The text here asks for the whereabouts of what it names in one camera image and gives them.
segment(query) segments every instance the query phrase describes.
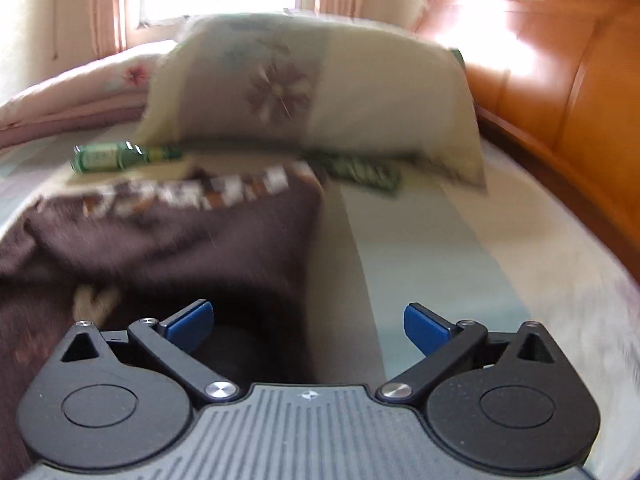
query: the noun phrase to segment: blue rubber pad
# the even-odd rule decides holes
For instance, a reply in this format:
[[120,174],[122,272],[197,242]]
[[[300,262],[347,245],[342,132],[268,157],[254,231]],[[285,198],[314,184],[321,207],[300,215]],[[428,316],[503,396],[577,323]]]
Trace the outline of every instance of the blue rubber pad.
[[166,328],[164,338],[190,354],[213,330],[213,306],[209,301]]
[[411,305],[404,310],[404,333],[425,356],[450,341],[449,331]]

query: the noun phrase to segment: pillowcase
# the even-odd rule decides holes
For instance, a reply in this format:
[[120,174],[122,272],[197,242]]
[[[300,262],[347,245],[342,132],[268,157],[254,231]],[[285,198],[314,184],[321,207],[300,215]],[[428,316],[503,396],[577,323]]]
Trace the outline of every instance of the pillowcase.
[[101,126],[108,117],[119,117],[119,110],[134,116],[134,108],[139,117],[149,79],[174,46],[173,40],[136,46],[20,92],[0,105],[0,146],[60,133],[67,127],[63,124],[73,126],[75,119],[84,127]]
[[473,101],[455,56],[372,22],[233,14],[195,23],[152,79],[134,140],[203,138],[419,155],[484,183]]

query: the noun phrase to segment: headboard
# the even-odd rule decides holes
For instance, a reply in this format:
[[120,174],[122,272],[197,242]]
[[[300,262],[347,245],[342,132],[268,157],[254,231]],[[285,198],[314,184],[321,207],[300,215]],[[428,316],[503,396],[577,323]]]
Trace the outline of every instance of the headboard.
[[564,176],[640,254],[640,0],[425,0],[414,32],[460,49],[481,129]]

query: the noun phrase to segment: mattress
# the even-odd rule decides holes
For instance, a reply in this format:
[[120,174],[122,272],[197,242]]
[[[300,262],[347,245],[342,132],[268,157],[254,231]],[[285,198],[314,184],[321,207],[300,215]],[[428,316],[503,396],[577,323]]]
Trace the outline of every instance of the mattress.
[[[135,123],[71,132],[0,152],[0,235],[38,195],[102,184],[74,176],[75,144],[121,140]],[[612,254],[524,170],[484,145],[487,190],[403,167],[390,198],[331,182],[309,261],[308,339],[323,383],[372,389],[422,355],[404,336],[417,301],[456,321],[515,331],[541,321],[583,378],[602,416],[587,468],[626,479],[640,469],[640,294]],[[133,178],[260,170],[291,155],[191,153]]]

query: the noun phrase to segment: silver bolt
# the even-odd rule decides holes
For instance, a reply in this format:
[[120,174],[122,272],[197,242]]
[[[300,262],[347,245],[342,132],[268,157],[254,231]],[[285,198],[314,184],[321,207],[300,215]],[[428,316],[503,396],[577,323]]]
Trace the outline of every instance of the silver bolt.
[[216,381],[208,384],[204,392],[213,399],[228,399],[238,392],[238,387],[228,381]]
[[406,399],[414,391],[404,383],[387,383],[380,388],[380,393],[387,399]]

